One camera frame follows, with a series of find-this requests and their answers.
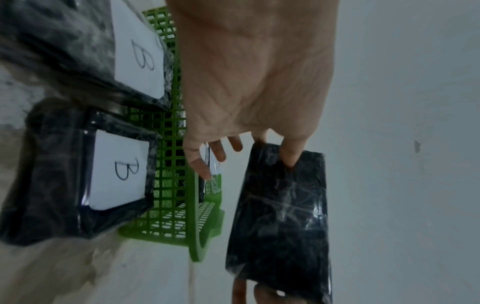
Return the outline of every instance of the black package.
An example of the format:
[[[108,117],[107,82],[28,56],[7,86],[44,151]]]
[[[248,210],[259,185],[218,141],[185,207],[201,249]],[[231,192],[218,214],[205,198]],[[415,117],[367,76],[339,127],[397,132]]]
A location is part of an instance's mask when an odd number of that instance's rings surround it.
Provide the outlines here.
[[[52,237],[93,238],[153,207],[161,138],[156,132],[136,127],[97,108],[59,100],[37,104],[25,124],[18,175],[0,214],[2,241],[30,245]],[[137,140],[133,142],[141,143],[144,153],[138,153],[131,160],[114,156],[98,158],[105,153],[99,150],[105,146],[100,141],[101,135],[121,140],[125,151],[132,140]],[[109,174],[104,180],[98,179],[99,174],[103,174],[102,165]],[[141,191],[139,199],[111,208],[94,207],[94,200],[108,203],[110,196],[118,195],[113,193],[116,184],[108,184],[114,174],[132,195]],[[140,180],[140,187],[144,183],[144,188],[135,187],[133,178]]]
[[[127,60],[117,57],[120,48],[116,43],[121,37],[116,37],[112,4],[129,9],[140,26],[143,24],[144,31],[150,31],[149,35],[156,40],[149,47],[134,40],[139,38],[128,40],[121,48],[132,52]],[[157,48],[163,50],[163,59],[155,57],[155,67],[152,54]],[[54,86],[61,85],[89,97],[147,110],[168,110],[172,102],[173,55],[129,0],[0,0],[0,59],[33,71]],[[142,89],[117,80],[117,62],[135,61],[143,71],[159,71],[140,83],[163,82],[163,94],[156,92],[152,97],[148,90],[141,92]],[[163,77],[159,76],[161,68]],[[131,76],[122,75],[123,80]]]
[[[330,304],[325,159],[304,151],[289,169],[279,149],[273,144],[252,147],[226,269],[288,296]]]

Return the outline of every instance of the black plastic wrapping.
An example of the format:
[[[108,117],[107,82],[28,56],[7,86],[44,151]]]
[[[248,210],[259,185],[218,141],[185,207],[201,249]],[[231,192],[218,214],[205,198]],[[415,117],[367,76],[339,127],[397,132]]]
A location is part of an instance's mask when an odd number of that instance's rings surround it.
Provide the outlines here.
[[[18,175],[0,214],[2,241],[30,245],[52,237],[93,238],[153,207],[157,133],[102,110],[58,100],[37,104],[25,124]],[[103,211],[90,208],[97,130],[148,141],[143,199]]]
[[[304,151],[294,169],[279,146],[254,144],[228,242],[226,269],[315,303],[332,303],[325,159]]]
[[[154,32],[129,0],[122,1]],[[165,90],[155,99],[115,80],[111,0],[0,0],[0,59],[51,84],[126,106],[170,108],[174,58],[158,42],[164,52]]]

